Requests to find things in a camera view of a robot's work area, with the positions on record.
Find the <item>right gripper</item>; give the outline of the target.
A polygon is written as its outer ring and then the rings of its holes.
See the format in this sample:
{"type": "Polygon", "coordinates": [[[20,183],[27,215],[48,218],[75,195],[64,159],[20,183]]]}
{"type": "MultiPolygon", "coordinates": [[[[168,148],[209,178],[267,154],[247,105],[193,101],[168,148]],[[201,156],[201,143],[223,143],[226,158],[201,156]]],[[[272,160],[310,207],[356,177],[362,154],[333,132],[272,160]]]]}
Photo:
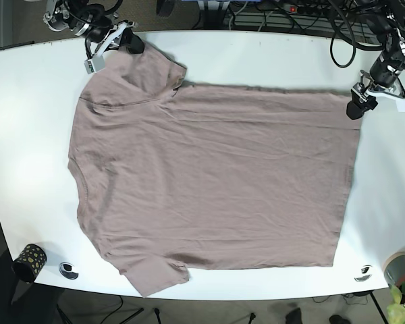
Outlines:
{"type": "Polygon", "coordinates": [[[130,54],[142,54],[145,49],[145,43],[142,39],[132,32],[132,28],[137,25],[136,22],[127,20],[121,21],[114,25],[111,29],[104,32],[99,42],[91,40],[91,34],[94,30],[88,33],[84,41],[86,51],[86,60],[84,67],[88,75],[97,73],[105,68],[104,52],[109,50],[117,50],[123,37],[123,47],[130,54]]]}

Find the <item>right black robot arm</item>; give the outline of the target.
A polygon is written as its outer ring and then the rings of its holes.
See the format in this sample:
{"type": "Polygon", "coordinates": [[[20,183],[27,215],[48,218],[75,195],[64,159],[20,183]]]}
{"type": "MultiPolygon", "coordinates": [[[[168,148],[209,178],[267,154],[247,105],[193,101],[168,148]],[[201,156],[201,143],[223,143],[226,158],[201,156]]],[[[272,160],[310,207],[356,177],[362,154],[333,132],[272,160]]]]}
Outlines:
{"type": "Polygon", "coordinates": [[[135,23],[117,21],[121,5],[121,1],[116,1],[113,7],[105,9],[90,1],[48,1],[43,21],[52,31],[68,29],[84,39],[84,67],[88,74],[94,74],[105,68],[106,51],[123,47],[130,54],[144,52],[144,42],[132,31],[135,23]]]}

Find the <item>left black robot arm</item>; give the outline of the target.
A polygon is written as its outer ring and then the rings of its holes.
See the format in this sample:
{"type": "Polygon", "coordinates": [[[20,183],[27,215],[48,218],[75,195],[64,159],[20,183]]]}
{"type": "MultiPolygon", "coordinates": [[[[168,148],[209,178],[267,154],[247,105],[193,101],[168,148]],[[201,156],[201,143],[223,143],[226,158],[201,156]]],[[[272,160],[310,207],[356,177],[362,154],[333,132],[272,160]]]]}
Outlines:
{"type": "Polygon", "coordinates": [[[376,108],[378,98],[396,102],[399,112],[405,112],[405,88],[400,74],[405,72],[405,7],[401,1],[355,1],[354,10],[376,36],[379,45],[361,45],[356,40],[346,14],[336,1],[330,1],[329,22],[333,28],[331,44],[335,37],[352,46],[352,56],[348,63],[339,64],[333,55],[332,61],[339,68],[349,67],[357,50],[379,51],[369,71],[360,72],[360,80],[352,87],[352,100],[347,104],[346,115],[357,120],[376,108]]]}

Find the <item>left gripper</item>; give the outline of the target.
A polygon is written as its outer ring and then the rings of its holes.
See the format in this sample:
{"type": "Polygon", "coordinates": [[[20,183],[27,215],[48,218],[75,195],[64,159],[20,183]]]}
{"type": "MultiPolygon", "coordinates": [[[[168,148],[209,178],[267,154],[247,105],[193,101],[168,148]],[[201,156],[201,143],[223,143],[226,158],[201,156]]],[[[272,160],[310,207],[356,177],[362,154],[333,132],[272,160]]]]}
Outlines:
{"type": "Polygon", "coordinates": [[[405,112],[405,89],[399,79],[405,71],[402,61],[378,57],[370,72],[360,71],[360,81],[351,89],[352,100],[346,105],[346,115],[357,120],[378,105],[378,98],[395,101],[398,112],[405,112]]]}

